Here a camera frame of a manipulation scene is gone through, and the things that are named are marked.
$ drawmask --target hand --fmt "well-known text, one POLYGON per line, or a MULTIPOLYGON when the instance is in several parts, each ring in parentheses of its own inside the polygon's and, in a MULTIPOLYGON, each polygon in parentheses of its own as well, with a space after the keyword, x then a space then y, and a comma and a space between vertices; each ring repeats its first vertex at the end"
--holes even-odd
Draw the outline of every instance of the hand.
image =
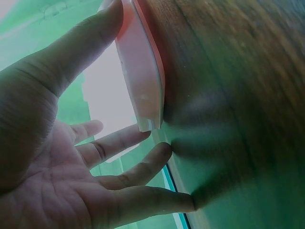
POLYGON ((90 168, 149 133, 131 126, 75 146, 100 132, 102 124, 69 126, 55 120, 60 95, 110 45, 122 15, 122 3, 115 0, 49 47, 0 72, 1 228, 114 228, 194 210, 187 194, 145 186, 170 158, 169 145, 157 145, 119 176, 93 177, 90 168))

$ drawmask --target blue strip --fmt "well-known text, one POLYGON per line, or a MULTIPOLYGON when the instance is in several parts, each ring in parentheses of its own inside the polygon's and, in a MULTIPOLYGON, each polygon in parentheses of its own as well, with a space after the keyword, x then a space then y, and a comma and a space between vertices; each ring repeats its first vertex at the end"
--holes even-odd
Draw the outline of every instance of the blue strip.
MULTIPOLYGON (((170 190, 173 191, 173 192, 177 192, 177 190, 175 188, 175 185, 173 184, 173 180, 171 178, 170 171, 169 171, 168 167, 164 166, 163 171, 165 173, 166 180, 167 180, 167 182, 170 186, 170 190)), ((188 223, 186 222, 186 219, 185 219, 185 215, 180 213, 179 217, 180 217, 183 229, 189 229, 188 223)))

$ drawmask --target pink object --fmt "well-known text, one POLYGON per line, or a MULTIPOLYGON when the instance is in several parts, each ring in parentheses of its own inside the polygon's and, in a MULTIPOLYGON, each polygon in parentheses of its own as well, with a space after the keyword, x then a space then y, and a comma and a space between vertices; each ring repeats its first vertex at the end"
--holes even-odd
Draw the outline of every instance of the pink object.
POLYGON ((116 45, 141 132, 160 129, 165 74, 142 0, 122 0, 124 20, 116 45))

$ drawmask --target fingernail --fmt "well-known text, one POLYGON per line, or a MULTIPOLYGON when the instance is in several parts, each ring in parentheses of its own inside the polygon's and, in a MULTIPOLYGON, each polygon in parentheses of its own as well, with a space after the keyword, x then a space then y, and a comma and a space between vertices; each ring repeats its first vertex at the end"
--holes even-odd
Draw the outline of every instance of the fingernail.
POLYGON ((108 7, 110 7, 110 5, 113 3, 113 0, 103 0, 103 2, 101 3, 98 12, 100 12, 101 10, 104 10, 108 7))

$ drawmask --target wooden surface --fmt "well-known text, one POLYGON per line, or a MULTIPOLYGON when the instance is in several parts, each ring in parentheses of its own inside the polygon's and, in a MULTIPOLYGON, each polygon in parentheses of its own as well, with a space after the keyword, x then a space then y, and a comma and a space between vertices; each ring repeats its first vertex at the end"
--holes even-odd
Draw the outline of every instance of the wooden surface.
POLYGON ((192 227, 304 229, 305 0, 146 2, 192 227))

